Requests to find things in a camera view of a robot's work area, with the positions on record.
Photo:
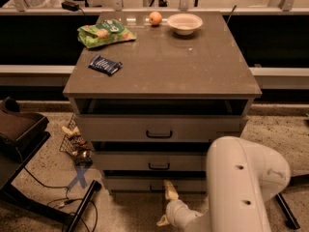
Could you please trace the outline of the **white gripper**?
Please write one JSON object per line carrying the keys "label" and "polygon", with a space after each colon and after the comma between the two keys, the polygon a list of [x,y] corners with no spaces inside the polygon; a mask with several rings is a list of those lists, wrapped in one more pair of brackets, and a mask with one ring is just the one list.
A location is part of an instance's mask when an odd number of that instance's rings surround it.
{"label": "white gripper", "polygon": [[200,212],[189,209],[185,203],[178,200],[178,192],[171,181],[164,180],[163,185],[165,187],[165,199],[171,201],[166,207],[165,215],[156,223],[157,226],[172,224],[177,228],[185,229],[191,221],[203,215]]}

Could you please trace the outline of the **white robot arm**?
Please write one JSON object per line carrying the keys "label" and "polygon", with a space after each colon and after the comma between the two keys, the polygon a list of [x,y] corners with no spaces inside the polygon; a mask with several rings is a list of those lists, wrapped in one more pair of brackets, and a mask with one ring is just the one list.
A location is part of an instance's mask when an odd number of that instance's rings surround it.
{"label": "white robot arm", "polygon": [[166,212],[157,222],[181,232],[271,232],[265,203],[284,190],[291,169],[277,151],[242,138],[212,142],[206,163],[209,208],[200,213],[182,202],[164,182]]}

